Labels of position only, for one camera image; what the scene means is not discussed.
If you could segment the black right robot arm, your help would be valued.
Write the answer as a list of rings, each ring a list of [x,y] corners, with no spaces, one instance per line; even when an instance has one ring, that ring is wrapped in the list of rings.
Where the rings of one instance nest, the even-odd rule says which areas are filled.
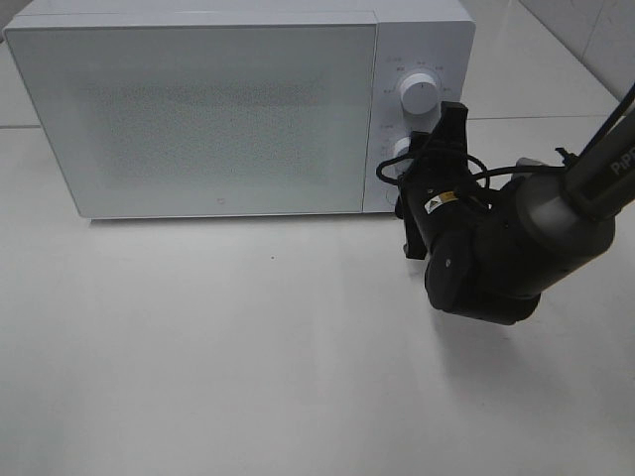
[[[413,134],[398,176],[405,255],[426,262],[431,305],[511,325],[542,292],[608,250],[634,199],[634,97],[627,94],[579,154],[560,166],[488,169],[467,151],[466,107],[442,106]]]

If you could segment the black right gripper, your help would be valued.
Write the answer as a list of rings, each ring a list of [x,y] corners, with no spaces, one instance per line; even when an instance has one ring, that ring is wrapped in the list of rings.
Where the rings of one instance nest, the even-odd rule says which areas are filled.
[[[469,229],[489,211],[489,170],[467,152],[467,115],[464,104],[443,101],[429,145],[410,152],[412,163],[396,178],[408,259],[424,260],[443,234]]]

